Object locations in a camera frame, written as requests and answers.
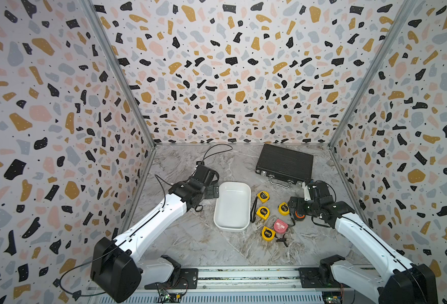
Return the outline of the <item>orange black tape measure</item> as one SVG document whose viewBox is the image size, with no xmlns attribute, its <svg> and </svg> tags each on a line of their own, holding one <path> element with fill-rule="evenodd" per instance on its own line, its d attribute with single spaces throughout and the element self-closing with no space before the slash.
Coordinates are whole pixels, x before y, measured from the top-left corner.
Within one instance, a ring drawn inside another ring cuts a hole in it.
<svg viewBox="0 0 447 304">
<path fill-rule="evenodd" d="M 303 221 L 306 218 L 306 215 L 303 212 L 300 212 L 297 208 L 292 211 L 291 215 L 292 218 L 298 222 Z"/>
</svg>

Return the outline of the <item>yellow 3m tape measure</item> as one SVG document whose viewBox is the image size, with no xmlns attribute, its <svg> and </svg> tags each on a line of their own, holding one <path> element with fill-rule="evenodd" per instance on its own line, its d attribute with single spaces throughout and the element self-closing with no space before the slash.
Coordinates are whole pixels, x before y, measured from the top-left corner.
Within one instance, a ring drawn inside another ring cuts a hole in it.
<svg viewBox="0 0 447 304">
<path fill-rule="evenodd" d="M 283 202 L 279 205 L 278 211 L 282 216 L 288 216 L 290 214 L 289 206 L 286 202 Z"/>
<path fill-rule="evenodd" d="M 270 210 L 266 206 L 261 206 L 256 211 L 256 216 L 259 217 L 262 220 L 267 220 L 270 216 Z"/>
</svg>

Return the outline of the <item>white plastic storage box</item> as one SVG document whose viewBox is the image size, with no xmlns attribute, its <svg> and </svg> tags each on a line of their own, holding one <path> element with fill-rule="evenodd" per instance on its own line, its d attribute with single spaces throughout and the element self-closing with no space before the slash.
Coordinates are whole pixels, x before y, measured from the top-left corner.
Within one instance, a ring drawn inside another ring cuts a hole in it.
<svg viewBox="0 0 447 304">
<path fill-rule="evenodd" d="M 213 216 L 222 231 L 240 233 L 250 224 L 251 188 L 243 182 L 223 182 L 219 186 Z"/>
</svg>

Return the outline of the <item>pink tape measure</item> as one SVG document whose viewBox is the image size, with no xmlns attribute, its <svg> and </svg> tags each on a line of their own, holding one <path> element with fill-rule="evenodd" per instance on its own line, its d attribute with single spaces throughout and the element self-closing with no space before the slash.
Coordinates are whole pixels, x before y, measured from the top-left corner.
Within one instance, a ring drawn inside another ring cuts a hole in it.
<svg viewBox="0 0 447 304">
<path fill-rule="evenodd" d="M 289 225 L 283 220 L 277 219 L 274 223 L 273 228 L 277 234 L 285 234 L 289 228 Z"/>
</svg>

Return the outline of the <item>yellow 3.5m tape measure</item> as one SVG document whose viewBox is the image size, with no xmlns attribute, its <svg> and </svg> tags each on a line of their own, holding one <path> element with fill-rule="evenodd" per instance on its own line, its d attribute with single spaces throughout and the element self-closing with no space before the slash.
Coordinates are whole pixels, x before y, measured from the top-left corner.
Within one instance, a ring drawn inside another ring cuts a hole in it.
<svg viewBox="0 0 447 304">
<path fill-rule="evenodd" d="M 254 223 L 256 221 L 256 219 L 258 218 L 256 216 L 256 211 L 259 209 L 258 202 L 260 201 L 262 204 L 264 204 L 269 201 L 269 198 L 270 198 L 269 193 L 266 191 L 260 191 L 256 195 L 253 203 L 251 204 L 251 209 L 250 209 L 250 222 L 251 223 Z"/>
</svg>

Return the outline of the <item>yellow 2m tape measure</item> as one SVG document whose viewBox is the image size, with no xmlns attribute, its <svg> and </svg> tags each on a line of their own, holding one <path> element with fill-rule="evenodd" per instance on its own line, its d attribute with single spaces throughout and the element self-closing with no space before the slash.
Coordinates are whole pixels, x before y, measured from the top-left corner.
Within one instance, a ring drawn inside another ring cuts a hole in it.
<svg viewBox="0 0 447 304">
<path fill-rule="evenodd" d="M 264 226 L 262 231 L 261 231 L 261 236 L 262 239 L 264 239 L 267 242 L 271 242 L 271 241 L 275 241 L 276 243 L 281 243 L 283 244 L 285 247 L 288 247 L 288 241 L 286 238 L 286 234 L 279 234 L 277 232 L 275 232 L 275 230 Z"/>
</svg>

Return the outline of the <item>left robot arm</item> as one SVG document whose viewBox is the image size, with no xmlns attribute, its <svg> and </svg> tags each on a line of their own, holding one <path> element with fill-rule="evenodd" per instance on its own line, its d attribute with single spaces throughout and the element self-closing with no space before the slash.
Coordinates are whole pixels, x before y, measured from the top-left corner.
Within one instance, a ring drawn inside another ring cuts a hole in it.
<svg viewBox="0 0 447 304">
<path fill-rule="evenodd" d="M 94 247 L 90 278 L 117 303 L 126 301 L 140 285 L 172 288 L 180 283 L 181 265 L 167 255 L 141 262 L 145 251 L 173 222 L 197 209 L 204 192 L 219 174 L 199 162 L 185 181 L 171 185 L 161 203 L 142 220 L 110 240 Z"/>
</svg>

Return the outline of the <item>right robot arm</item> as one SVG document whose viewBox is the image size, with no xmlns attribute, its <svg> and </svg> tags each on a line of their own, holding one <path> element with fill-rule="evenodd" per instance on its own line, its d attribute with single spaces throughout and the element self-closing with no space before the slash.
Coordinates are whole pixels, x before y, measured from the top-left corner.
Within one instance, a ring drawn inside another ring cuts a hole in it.
<svg viewBox="0 0 447 304">
<path fill-rule="evenodd" d="M 359 250 L 377 275 L 352 265 L 345 257 L 333 255 L 319 262 L 319 281 L 323 285 L 344 284 L 374 303 L 437 303 L 433 271 L 414 264 L 383 241 L 346 202 L 338 201 L 324 181 L 313 181 L 303 188 L 304 196 L 290 197 L 291 218 L 306 218 L 320 227 L 336 230 Z"/>
</svg>

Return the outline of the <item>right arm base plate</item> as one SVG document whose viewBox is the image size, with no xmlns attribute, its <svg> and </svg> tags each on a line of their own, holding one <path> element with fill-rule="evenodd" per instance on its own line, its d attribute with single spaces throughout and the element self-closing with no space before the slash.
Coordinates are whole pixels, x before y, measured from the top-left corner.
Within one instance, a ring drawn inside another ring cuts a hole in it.
<svg viewBox="0 0 447 304">
<path fill-rule="evenodd" d="M 318 267 L 300 267 L 298 268 L 298 278 L 303 289 L 323 289 L 339 290 L 340 288 L 351 289 L 350 286 L 338 283 L 333 279 L 322 279 Z"/>
</svg>

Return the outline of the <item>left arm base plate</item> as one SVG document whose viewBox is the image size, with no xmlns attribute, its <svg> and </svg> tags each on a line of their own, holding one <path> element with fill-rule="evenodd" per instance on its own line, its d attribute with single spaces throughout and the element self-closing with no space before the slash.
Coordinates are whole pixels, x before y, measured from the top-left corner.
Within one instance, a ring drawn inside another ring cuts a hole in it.
<svg viewBox="0 0 447 304">
<path fill-rule="evenodd" d="M 145 290 L 177 289 L 177 290 L 195 290 L 198 284 L 198 268 L 176 269 L 165 282 L 158 282 L 145 285 Z"/>
</svg>

